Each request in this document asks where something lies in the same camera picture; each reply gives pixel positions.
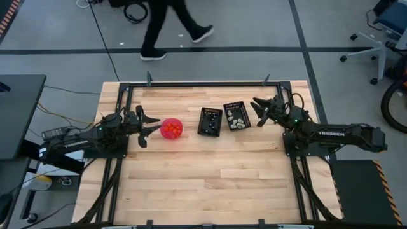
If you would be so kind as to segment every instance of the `sneaker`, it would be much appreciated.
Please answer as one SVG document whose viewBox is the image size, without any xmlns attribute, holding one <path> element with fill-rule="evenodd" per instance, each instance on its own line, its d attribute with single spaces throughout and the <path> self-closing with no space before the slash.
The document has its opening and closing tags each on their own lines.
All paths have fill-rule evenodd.
<svg viewBox="0 0 407 229">
<path fill-rule="evenodd" d="M 209 37 L 210 35 L 212 35 L 212 33 L 214 33 L 214 27 L 213 25 L 207 26 L 207 27 L 201 27 L 200 31 L 200 36 L 197 38 L 192 38 L 192 42 L 194 43 L 199 43 L 201 42 L 203 39 Z"/>
<path fill-rule="evenodd" d="M 140 58 L 143 61 L 162 60 L 167 56 L 167 52 L 163 50 L 153 49 L 148 52 L 141 51 Z"/>
</svg>

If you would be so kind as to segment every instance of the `black plastic basket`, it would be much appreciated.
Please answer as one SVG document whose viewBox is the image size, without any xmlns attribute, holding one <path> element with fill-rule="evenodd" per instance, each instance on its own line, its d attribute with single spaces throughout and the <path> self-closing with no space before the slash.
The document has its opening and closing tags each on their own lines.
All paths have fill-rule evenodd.
<svg viewBox="0 0 407 229">
<path fill-rule="evenodd" d="M 224 108 L 224 114 L 226 115 L 226 120 L 228 122 L 229 129 L 231 131 L 235 130 L 244 130 L 246 128 L 251 127 L 252 125 L 250 124 L 249 116 L 247 115 L 246 107 L 244 106 L 244 102 L 232 102 L 229 104 L 223 104 Z M 231 112 L 231 115 L 233 117 L 233 120 L 241 119 L 244 122 L 244 125 L 246 126 L 245 128 L 235 128 L 232 129 L 230 126 L 233 124 L 233 120 L 229 121 L 228 118 L 228 111 Z"/>
<path fill-rule="evenodd" d="M 202 108 L 199 119 L 198 134 L 209 137 L 221 135 L 222 110 Z"/>
</svg>

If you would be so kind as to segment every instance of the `black metal frame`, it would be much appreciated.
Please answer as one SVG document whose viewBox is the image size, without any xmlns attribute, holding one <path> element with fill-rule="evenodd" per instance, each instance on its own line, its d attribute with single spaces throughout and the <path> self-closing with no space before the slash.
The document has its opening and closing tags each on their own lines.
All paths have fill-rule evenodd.
<svg viewBox="0 0 407 229">
<path fill-rule="evenodd" d="M 124 91 L 127 91 L 127 101 L 126 101 L 126 106 L 125 106 L 125 111 L 130 110 L 130 106 L 132 103 L 132 94 L 133 94 L 133 89 L 137 87 L 255 87 L 255 86 L 266 86 L 266 87 L 276 87 L 277 88 L 277 94 L 279 97 L 284 98 L 283 96 L 283 90 L 287 92 L 288 99 L 290 105 L 294 105 L 294 99 L 293 99 L 293 93 L 291 91 L 291 84 L 289 81 L 274 81 L 274 82 L 268 82 L 268 81 L 241 81 L 241 82 L 236 82 L 236 81 L 220 81 L 220 82 L 152 82 L 151 80 L 148 80 L 147 83 L 120 83 L 119 86 L 119 92 L 118 92 L 118 100 L 116 103 L 116 111 L 120 111 L 121 109 L 121 103 L 123 100 L 123 94 Z M 298 160 L 301 162 L 301 165 L 303 167 L 303 172 L 301 173 L 300 168 L 298 167 Z M 294 185 L 295 185 L 295 190 L 296 190 L 296 196 L 297 196 L 297 201 L 298 201 L 298 208 L 300 210 L 300 217 L 301 217 L 301 223 L 303 225 L 318 225 L 319 222 L 319 217 L 318 217 L 318 210 L 320 210 L 321 214 L 327 219 L 323 223 L 324 227 L 326 225 L 330 225 L 329 222 L 333 222 L 332 225 L 330 225 L 330 228 L 358 228 L 359 226 L 365 225 L 353 225 L 353 224 L 342 224 L 341 221 L 336 221 L 335 217 L 329 212 L 328 208 L 324 206 L 324 204 L 321 202 L 321 200 L 318 198 L 318 196 L 315 194 L 315 192 L 312 189 L 312 182 L 311 182 L 311 177 L 309 173 L 309 168 L 308 168 L 308 163 L 307 159 L 305 156 L 297 157 L 297 156 L 290 156 L 290 161 L 291 161 L 291 167 L 293 171 L 293 177 L 294 177 Z M 98 206 L 96 214 L 96 221 L 95 223 L 90 223 L 92 220 L 93 215 L 86 218 L 86 220 L 81 220 L 78 223 L 72 224 L 70 226 L 63 226 L 63 227 L 58 227 L 59 229 L 62 228 L 102 228 L 103 226 L 113 226 L 113 221 L 114 221 L 114 214 L 116 210 L 116 201 L 117 201 L 117 194 L 118 194 L 118 187 L 119 187 L 119 180 L 120 180 L 120 171 L 121 171 L 121 166 L 123 159 L 119 158 L 116 161 L 116 168 L 112 174 L 112 177 L 109 179 L 109 174 L 111 170 L 111 159 L 106 160 L 106 165 L 104 169 L 104 175 L 103 175 L 103 180 L 102 180 L 102 189 L 101 189 L 101 196 L 98 198 L 98 200 L 95 202 L 95 205 Z M 111 195 L 111 203 L 109 206 L 109 214 L 108 214 L 108 221 L 102 222 L 102 215 L 104 211 L 104 197 L 106 197 L 107 193 L 109 193 L 110 188 L 113 187 L 112 190 L 112 195 Z M 311 211 L 312 211 L 312 219 L 309 220 L 307 219 L 307 214 L 305 211 L 305 205 L 304 205 L 304 199 L 303 199 L 303 194 L 301 187 L 304 188 L 304 190 L 307 192 L 310 205 L 311 205 Z M 394 228 L 392 225 L 381 225 L 382 228 L 385 228 L 388 226 L 389 228 Z M 211 229 L 211 228 L 224 228 L 224 229 L 230 229 L 230 228 L 283 228 L 284 226 L 278 225 L 278 224 L 265 224 L 265 221 L 263 219 L 259 219 L 259 224 L 255 225 L 154 225 L 153 226 L 153 221 L 152 220 L 147 220 L 146 225 L 137 225 L 137 228 L 141 229 L 152 229 L 152 228 L 168 228 L 168 229 L 173 229 L 173 228 L 184 228 L 184 229 L 197 229 L 197 228 L 202 228 L 202 229 Z"/>
</svg>

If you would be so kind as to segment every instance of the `person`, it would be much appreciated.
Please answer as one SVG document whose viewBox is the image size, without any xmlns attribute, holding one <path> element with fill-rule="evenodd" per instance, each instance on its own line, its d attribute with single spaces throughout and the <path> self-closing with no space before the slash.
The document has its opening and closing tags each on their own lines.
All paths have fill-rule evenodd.
<svg viewBox="0 0 407 229">
<path fill-rule="evenodd" d="M 140 58 L 143 61 L 162 60 L 167 56 L 167 52 L 156 49 L 154 45 L 164 24 L 168 5 L 174 9 L 179 20 L 189 32 L 192 42 L 199 43 L 214 32 L 212 25 L 202 27 L 192 19 L 186 8 L 185 0 L 149 0 L 148 4 L 151 17 L 141 47 Z"/>
</svg>

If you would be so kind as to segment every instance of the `wooden table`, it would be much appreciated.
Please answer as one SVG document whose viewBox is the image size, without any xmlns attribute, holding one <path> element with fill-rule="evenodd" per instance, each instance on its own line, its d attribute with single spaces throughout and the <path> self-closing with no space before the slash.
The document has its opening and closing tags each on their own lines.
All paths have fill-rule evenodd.
<svg viewBox="0 0 407 229">
<path fill-rule="evenodd" d="M 291 81 L 291 86 L 304 97 L 305 109 L 316 120 L 307 82 Z M 118 87 L 119 83 L 104 83 L 95 121 L 114 112 Z M 156 131 L 144 149 L 138 146 L 137 135 L 130 136 L 114 224 L 145 225 L 148 219 L 155 225 L 256 224 L 258 219 L 300 223 L 283 128 L 272 121 L 256 127 L 258 118 L 249 105 L 253 97 L 270 98 L 276 93 L 274 87 L 134 89 L 132 110 L 140 104 L 150 117 L 178 118 L 184 132 L 171 141 Z M 236 101 L 245 102 L 251 128 L 230 132 L 224 117 L 219 138 L 197 134 L 202 107 L 223 109 L 223 104 Z M 294 101 L 301 104 L 298 97 Z M 82 218 L 99 195 L 104 165 L 105 160 L 98 159 L 84 172 L 72 221 Z M 308 157 L 308 166 L 316 194 L 341 218 L 328 164 Z M 310 218 L 308 198 L 305 203 Z"/>
</svg>

